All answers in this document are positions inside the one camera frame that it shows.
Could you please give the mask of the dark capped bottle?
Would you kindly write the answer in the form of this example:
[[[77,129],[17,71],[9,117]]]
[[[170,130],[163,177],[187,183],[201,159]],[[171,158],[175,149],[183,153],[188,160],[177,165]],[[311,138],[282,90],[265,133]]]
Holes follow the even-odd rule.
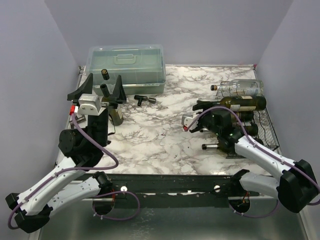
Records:
[[[109,72],[108,72],[108,70],[105,69],[105,68],[101,70],[101,75],[102,75],[102,78],[103,78],[105,81],[107,81],[107,80],[110,79]]]

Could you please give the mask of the dark bottle beige label back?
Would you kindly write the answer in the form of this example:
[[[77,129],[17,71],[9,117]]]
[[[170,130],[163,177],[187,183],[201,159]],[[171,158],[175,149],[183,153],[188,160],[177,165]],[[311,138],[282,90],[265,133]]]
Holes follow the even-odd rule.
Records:
[[[233,112],[263,111],[267,106],[264,96],[226,96],[219,102],[220,105]]]

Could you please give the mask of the clear glass bottle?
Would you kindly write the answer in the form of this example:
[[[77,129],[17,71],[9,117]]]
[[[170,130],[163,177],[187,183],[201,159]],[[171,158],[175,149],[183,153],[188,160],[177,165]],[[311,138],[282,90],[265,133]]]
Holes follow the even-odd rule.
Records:
[[[263,89],[263,82],[257,79],[233,79],[210,86],[211,91],[217,91],[217,94],[223,97],[261,96]]]

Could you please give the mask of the dark bottle tan label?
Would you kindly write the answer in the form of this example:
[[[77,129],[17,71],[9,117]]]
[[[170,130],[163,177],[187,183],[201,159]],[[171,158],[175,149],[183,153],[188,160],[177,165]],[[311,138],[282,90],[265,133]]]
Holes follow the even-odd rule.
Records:
[[[256,123],[253,122],[242,122],[241,123],[244,129],[246,130],[247,134],[250,136],[256,136],[258,134],[259,128]],[[240,128],[240,124],[237,122],[234,122],[232,124],[235,128]],[[210,133],[210,131],[206,128],[202,128],[199,130],[200,133]]]

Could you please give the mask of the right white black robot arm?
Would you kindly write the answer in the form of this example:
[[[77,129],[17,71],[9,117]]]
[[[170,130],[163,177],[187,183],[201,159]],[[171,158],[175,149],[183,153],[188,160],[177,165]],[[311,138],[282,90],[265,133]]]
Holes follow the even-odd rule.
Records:
[[[181,124],[184,131],[190,133],[207,129],[217,136],[218,145],[225,152],[252,160],[271,175],[239,171],[230,183],[234,195],[254,191],[277,199],[293,213],[299,213],[306,206],[319,205],[314,199],[320,194],[320,186],[310,163],[284,157],[260,144],[247,133],[232,109],[213,105],[196,115],[184,114]]]

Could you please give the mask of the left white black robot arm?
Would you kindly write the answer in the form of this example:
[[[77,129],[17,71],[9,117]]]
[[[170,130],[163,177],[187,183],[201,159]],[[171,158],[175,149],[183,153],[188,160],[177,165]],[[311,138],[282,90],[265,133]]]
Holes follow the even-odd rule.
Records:
[[[7,222],[11,230],[33,233],[41,229],[55,212],[75,201],[111,191],[105,170],[118,167],[118,159],[105,147],[109,144],[109,109],[124,104],[127,97],[118,75],[112,91],[100,85],[102,96],[94,92],[94,76],[67,95],[73,129],[59,135],[62,161],[34,186],[21,193],[10,193],[5,201],[11,209]]]

